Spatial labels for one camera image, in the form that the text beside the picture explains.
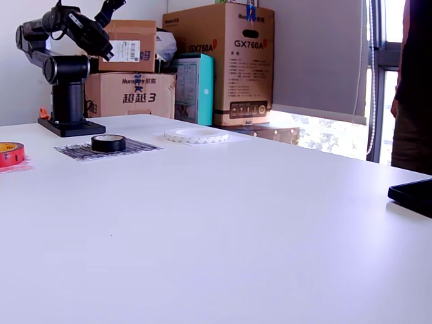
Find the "white tape roll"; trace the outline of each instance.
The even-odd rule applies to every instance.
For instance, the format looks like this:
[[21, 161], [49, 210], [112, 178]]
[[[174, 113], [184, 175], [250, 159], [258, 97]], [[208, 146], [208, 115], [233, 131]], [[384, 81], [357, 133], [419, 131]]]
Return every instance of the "white tape roll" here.
[[230, 135], [212, 128], [178, 128], [165, 132], [165, 139], [176, 143], [213, 144], [223, 143]]

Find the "orange object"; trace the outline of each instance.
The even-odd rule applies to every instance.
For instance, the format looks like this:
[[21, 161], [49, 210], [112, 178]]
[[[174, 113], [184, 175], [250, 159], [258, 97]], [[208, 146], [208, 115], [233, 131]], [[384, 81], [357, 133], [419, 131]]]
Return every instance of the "orange object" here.
[[0, 167], [11, 167], [26, 158], [24, 145], [20, 143], [0, 143]]
[[49, 119], [48, 111], [45, 108], [40, 108], [39, 117], [41, 119]]

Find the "dark shirt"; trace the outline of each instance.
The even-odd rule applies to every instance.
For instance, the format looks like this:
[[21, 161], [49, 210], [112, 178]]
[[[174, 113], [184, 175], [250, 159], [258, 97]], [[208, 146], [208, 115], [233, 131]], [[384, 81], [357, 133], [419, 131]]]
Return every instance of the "dark shirt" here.
[[410, 31], [396, 99], [404, 105], [432, 103], [432, 0], [410, 1]]

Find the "tape roll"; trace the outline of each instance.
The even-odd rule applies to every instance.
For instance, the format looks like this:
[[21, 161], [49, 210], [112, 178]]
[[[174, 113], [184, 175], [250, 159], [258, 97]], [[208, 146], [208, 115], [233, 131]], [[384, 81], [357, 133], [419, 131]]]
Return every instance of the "tape roll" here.
[[114, 153], [126, 150], [126, 137], [120, 135], [99, 135], [92, 138], [92, 150]]
[[0, 142], [0, 167], [11, 167], [22, 163], [26, 158], [24, 145]]
[[212, 128], [178, 128], [165, 132], [165, 139], [176, 143], [213, 144], [223, 143], [230, 135]]

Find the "wire cable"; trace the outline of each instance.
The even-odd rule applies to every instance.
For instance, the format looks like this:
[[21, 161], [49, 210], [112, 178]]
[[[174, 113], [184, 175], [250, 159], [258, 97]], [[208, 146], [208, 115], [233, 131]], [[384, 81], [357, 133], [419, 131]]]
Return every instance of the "wire cable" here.
[[371, 34], [371, 44], [372, 44], [372, 131], [371, 131], [371, 141], [369, 143], [369, 147], [367, 150], [367, 155], [370, 155], [373, 150], [373, 145], [375, 143], [375, 127], [377, 124], [377, 93], [376, 93], [376, 77], [375, 77], [375, 37], [373, 34], [374, 31], [374, 20], [373, 20], [373, 8], [372, 8], [372, 0], [369, 0], [369, 24], [370, 24], [370, 34]]

